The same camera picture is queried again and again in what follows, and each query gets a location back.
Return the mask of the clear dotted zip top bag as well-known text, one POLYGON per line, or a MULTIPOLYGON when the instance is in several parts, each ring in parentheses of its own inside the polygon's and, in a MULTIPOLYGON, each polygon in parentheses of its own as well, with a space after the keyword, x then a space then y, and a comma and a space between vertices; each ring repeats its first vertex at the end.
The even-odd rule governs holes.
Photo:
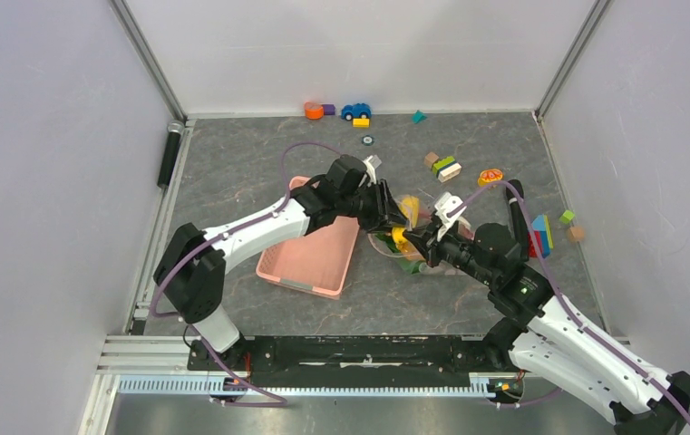
POLYGON ((420 240, 420 236, 416 235, 417 230, 425 229, 432 222, 432 209, 413 195, 399 195, 396 203, 407 223, 391 227, 385 232, 369 233, 367 237, 374 250, 394 260, 409 275, 462 275, 461 271, 445 260, 440 260, 436 266, 428 263, 423 250, 415 244, 415 241, 420 240))

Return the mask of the yellow toy squash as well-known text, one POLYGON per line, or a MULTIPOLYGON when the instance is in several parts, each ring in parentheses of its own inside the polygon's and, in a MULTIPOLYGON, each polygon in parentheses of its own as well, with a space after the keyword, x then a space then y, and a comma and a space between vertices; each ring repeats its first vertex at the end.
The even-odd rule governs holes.
POLYGON ((403 233, 417 224, 419 213, 422 209, 421 202, 416 196, 404 195, 399 197, 398 207, 406 217, 407 223, 403 227, 394 227, 391 230, 391 238, 399 252, 410 254, 414 251, 414 248, 403 233))

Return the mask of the green toy bok choy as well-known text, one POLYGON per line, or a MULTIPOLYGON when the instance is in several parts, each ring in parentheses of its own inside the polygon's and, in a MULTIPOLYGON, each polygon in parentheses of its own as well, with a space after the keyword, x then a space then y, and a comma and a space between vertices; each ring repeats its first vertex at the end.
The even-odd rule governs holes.
POLYGON ((394 260, 410 275, 431 275, 433 270, 419 252, 405 240, 396 240, 392 233, 369 234, 368 240, 378 254, 394 260))

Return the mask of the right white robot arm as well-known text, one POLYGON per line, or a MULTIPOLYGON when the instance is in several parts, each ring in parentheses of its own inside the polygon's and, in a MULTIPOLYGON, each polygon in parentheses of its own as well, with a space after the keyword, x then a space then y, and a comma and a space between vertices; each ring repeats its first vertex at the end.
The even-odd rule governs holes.
POLYGON ((485 337, 496 370, 511 366, 552 382, 613 425, 617 434, 678 434, 690 424, 690 375, 646 362, 583 315, 548 279, 522 262, 507 227, 472 237, 438 218, 405 238, 431 266, 445 262, 489 288, 503 314, 485 337))

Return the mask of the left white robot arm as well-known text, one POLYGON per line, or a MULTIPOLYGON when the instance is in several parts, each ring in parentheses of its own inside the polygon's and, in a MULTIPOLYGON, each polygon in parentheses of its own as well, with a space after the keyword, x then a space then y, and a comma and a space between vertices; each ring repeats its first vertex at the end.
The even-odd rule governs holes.
POLYGON ((261 251, 310 235, 339 217, 353 218, 366 233, 387 232, 407 224, 385 180, 375 176, 375 156, 360 160, 342 155, 327 173, 287 190, 271 206, 219 227, 179 227, 153 274, 157 286, 150 313, 166 296, 172 316, 192 326, 223 369, 245 357, 240 331, 222 307, 225 276, 261 251))

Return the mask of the green white stacked toy bricks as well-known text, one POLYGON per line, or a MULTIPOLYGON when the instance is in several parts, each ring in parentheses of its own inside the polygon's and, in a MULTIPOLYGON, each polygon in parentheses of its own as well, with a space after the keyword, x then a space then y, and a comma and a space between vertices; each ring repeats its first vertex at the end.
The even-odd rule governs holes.
POLYGON ((441 158, 434 152, 428 153, 423 163, 441 183, 455 178, 462 171, 462 165, 456 158, 453 156, 441 158))

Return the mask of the pink perforated plastic basket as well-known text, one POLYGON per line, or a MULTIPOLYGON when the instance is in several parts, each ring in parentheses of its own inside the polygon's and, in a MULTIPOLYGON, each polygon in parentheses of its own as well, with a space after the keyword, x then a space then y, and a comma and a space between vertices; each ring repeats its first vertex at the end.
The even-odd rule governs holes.
POLYGON ((357 219, 337 217, 309 236, 265 249, 256 275, 272 285, 337 300, 340 298, 359 233, 357 219))

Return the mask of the yellow butterfly toy brick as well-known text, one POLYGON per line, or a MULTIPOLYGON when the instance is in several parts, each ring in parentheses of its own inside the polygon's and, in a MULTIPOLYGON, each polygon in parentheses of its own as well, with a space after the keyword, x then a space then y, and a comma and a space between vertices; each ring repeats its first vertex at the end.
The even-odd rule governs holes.
POLYGON ((479 174, 477 183, 480 188, 490 189, 495 187, 495 183, 502 180, 503 177, 504 174, 500 169, 485 169, 479 174))

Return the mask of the black toy microphone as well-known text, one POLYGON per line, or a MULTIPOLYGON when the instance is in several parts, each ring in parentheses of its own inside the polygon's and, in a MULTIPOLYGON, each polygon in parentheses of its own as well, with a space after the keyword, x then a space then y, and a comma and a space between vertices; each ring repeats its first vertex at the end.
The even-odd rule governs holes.
POLYGON ((513 236, 521 247, 528 249, 530 236, 526 219, 519 203, 519 198, 524 199, 524 190, 518 179, 510 179, 509 183, 515 189, 515 191, 512 191, 509 188, 505 188, 505 198, 508 202, 513 236))

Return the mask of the teal toy triangle block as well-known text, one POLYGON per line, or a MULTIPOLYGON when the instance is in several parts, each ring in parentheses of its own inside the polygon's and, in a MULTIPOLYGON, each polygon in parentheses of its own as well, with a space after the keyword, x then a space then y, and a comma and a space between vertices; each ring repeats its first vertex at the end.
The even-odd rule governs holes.
POLYGON ((412 121, 414 124, 422 122, 426 119, 426 115, 422 111, 416 111, 412 116, 412 121))

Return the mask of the blue toy car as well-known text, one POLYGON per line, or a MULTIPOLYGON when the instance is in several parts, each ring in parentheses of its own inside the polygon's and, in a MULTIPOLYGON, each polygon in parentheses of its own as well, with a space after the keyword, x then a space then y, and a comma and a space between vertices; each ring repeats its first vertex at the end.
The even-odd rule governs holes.
POLYGON ((345 121, 352 121, 353 119, 370 119, 372 111, 367 103, 347 104, 342 107, 340 117, 345 121))

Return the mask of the purple toy block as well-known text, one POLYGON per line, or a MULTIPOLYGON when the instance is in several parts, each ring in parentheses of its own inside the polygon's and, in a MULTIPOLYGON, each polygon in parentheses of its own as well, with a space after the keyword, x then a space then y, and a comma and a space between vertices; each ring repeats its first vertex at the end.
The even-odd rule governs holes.
POLYGON ((323 108, 323 114, 325 116, 336 115, 336 108, 334 104, 322 104, 321 107, 323 108))

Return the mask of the small green cube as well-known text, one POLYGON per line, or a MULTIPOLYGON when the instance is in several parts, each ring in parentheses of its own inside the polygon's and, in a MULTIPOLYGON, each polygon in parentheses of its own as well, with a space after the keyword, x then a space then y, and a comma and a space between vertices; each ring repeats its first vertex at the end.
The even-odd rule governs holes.
POLYGON ((576 214, 570 210, 566 209, 559 217, 559 222, 563 225, 570 225, 576 217, 576 214))

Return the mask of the small wooden cube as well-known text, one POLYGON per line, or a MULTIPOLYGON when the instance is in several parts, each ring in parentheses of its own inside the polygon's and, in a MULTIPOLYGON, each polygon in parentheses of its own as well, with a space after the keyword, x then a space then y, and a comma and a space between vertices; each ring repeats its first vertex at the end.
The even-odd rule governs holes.
POLYGON ((583 227, 572 226, 567 229, 567 238, 571 243, 582 242, 586 237, 586 231, 583 227))

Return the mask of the black silver microphone on rail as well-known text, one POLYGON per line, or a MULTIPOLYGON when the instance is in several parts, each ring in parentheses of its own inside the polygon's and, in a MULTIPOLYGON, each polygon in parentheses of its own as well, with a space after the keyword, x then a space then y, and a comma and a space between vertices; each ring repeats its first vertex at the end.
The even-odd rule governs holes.
POLYGON ((166 189, 170 185, 184 131, 185 124, 182 121, 171 121, 167 126, 167 138, 157 179, 157 186, 160 189, 166 189))

